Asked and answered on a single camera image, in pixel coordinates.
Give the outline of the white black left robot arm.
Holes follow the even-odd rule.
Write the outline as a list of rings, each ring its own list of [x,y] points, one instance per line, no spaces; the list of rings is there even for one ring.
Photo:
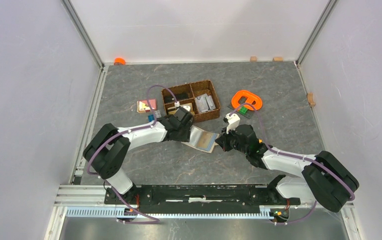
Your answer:
[[[105,124],[83,151],[88,167],[117,190],[124,204],[135,200],[134,183],[121,168],[126,154],[134,148],[166,141],[188,142],[193,115],[190,107],[180,106],[176,112],[134,127]]]

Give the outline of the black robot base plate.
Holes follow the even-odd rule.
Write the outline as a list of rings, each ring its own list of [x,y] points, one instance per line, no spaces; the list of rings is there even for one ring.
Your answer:
[[[267,185],[137,185],[123,195],[145,214],[255,214],[260,206],[300,205]]]

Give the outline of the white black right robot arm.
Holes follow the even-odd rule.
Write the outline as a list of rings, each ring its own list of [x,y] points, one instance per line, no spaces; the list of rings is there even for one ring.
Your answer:
[[[243,124],[234,130],[222,129],[215,142],[228,152],[243,153],[249,163],[265,170],[289,174],[270,187],[270,202],[280,204],[285,199],[299,198],[316,201],[331,212],[339,212],[355,199],[359,181],[330,152],[299,154],[280,150],[261,142],[251,125]]]

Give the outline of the beige leather card holder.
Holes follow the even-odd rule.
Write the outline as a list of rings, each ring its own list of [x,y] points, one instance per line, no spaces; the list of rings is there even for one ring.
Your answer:
[[[193,125],[190,129],[189,141],[182,143],[196,150],[205,153],[211,153],[214,147],[217,145],[215,140],[218,137],[218,133],[209,132]]]

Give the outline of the yellow cards in basket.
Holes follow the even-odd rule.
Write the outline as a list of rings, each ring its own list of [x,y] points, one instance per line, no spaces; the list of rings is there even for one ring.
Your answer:
[[[195,112],[193,111],[193,105],[191,103],[181,104],[179,107],[185,107],[186,109],[190,110],[190,113],[192,115],[195,114]],[[177,110],[179,109],[179,107],[172,106],[172,107],[167,108],[167,114],[168,115],[174,115],[177,112]]]

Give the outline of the silver cards in basket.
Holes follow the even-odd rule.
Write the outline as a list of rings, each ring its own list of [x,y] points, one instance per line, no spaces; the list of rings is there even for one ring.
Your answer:
[[[205,113],[216,109],[214,100],[211,95],[203,94],[195,98],[195,104],[199,113]]]

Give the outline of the orange round cap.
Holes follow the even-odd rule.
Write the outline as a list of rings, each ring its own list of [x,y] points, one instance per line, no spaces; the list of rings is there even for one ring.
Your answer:
[[[114,62],[113,64],[116,66],[116,65],[125,65],[126,64],[126,61],[125,59],[121,58],[121,57],[117,57],[114,59]]]

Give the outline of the blue toy brick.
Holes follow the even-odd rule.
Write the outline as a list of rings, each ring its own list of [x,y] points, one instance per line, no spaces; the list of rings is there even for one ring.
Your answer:
[[[150,115],[147,116],[149,123],[155,121],[156,119],[158,119],[160,117],[161,117],[161,112],[159,110],[156,110],[154,112],[154,114],[150,114]]]

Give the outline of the aluminium frame rail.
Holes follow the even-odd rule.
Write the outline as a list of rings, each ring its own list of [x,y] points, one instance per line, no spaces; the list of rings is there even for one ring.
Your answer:
[[[109,186],[64,185],[55,205],[68,217],[114,218],[124,224],[162,219],[264,219],[286,222],[291,209],[312,209],[304,192],[284,197],[273,183],[138,185],[123,198]]]

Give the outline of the playing card box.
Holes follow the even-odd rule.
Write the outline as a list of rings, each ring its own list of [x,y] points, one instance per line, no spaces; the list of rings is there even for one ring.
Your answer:
[[[152,109],[154,111],[157,110],[157,100],[156,99],[150,99],[149,100],[149,103],[147,102],[147,100],[139,100],[137,101],[137,112],[138,113],[148,113],[151,111],[150,107],[152,107]]]

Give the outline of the curved wooden piece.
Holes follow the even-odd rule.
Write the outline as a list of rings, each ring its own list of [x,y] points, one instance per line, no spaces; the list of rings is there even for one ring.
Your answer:
[[[314,100],[314,94],[312,92],[307,93],[307,101],[311,108],[316,105],[316,102]]]

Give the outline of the green toy brick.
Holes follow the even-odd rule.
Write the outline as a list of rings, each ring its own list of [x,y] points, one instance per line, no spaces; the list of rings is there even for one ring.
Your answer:
[[[239,114],[245,116],[247,114],[247,111],[248,111],[248,108],[246,108],[245,106],[239,108],[239,110],[237,111]]]

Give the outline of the black cards in basket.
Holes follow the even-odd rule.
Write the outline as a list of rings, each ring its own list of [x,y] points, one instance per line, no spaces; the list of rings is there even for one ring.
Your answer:
[[[189,95],[186,93],[186,92],[183,92],[183,93],[179,93],[179,94],[175,94],[175,97],[174,98],[173,96],[171,95],[167,95],[167,96],[164,96],[163,97],[163,100],[166,104],[168,103],[174,103],[176,101],[181,101],[181,100],[185,100],[185,99],[188,99],[189,98]]]

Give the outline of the brown woven divided basket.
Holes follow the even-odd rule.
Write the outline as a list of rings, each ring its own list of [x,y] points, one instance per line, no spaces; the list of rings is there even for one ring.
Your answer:
[[[214,120],[220,117],[220,109],[221,109],[220,102],[216,94],[214,85],[209,79],[177,85],[177,86],[170,87],[169,89],[163,89],[161,91],[162,98],[164,96],[173,96],[179,93],[187,93],[189,95],[188,99],[181,100],[179,101],[179,103],[180,105],[186,104],[186,103],[192,103],[193,111],[195,112],[194,114],[195,123],[205,122],[208,120]],[[204,112],[204,113],[198,112],[197,106],[195,104],[195,98],[203,94],[208,94],[212,96],[216,106],[215,110]],[[167,108],[172,106],[174,106],[174,102],[166,104],[163,100],[163,109],[165,110],[166,113],[167,113]]]

